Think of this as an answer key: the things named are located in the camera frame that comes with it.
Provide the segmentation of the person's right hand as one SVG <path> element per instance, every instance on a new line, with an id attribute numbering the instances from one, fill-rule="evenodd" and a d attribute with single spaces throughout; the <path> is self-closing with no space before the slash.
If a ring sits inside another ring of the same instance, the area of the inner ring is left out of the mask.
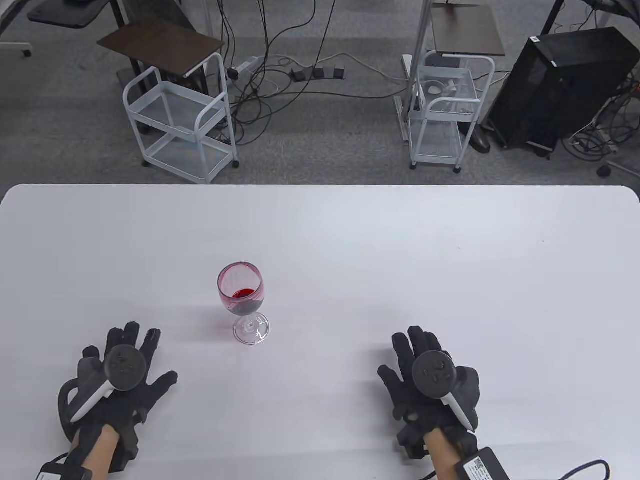
<path id="1" fill-rule="evenodd" d="M 393 418 L 404 421 L 403 441 L 422 441 L 436 429 L 473 434 L 479 425 L 477 370 L 457 366 L 437 336 L 419 326 L 394 333 L 391 343 L 399 371 L 377 370 L 393 404 Z"/>

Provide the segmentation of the person's left hand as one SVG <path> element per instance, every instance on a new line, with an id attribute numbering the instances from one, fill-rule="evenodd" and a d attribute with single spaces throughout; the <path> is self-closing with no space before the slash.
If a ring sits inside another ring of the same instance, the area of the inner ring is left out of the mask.
<path id="1" fill-rule="evenodd" d="M 71 422 L 71 414 L 63 413 L 61 406 L 62 391 L 58 394 L 58 415 L 61 421 L 62 431 L 66 438 L 71 441 L 78 430 L 89 425 L 100 425 L 112 427 L 120 436 L 128 427 L 145 423 L 151 409 L 162 398 L 171 387 L 178 382 L 178 373 L 170 370 L 160 375 L 153 384 L 147 382 L 150 373 L 151 363 L 158 348 L 162 331 L 151 328 L 146 332 L 141 347 L 137 348 L 140 325 L 135 321 L 128 322 L 124 328 L 112 327 L 107 334 L 104 356 L 110 354 L 111 350 L 119 345 L 130 345 L 140 351 L 146 362 L 146 370 L 140 383 L 130 391 L 115 390 L 109 397 L 101 398 L 92 409 L 77 422 Z M 78 368 L 77 381 L 86 383 L 90 370 L 96 367 L 102 368 L 100 350 L 95 345 L 89 345 L 82 350 L 82 358 L 79 363 L 82 368 Z"/>

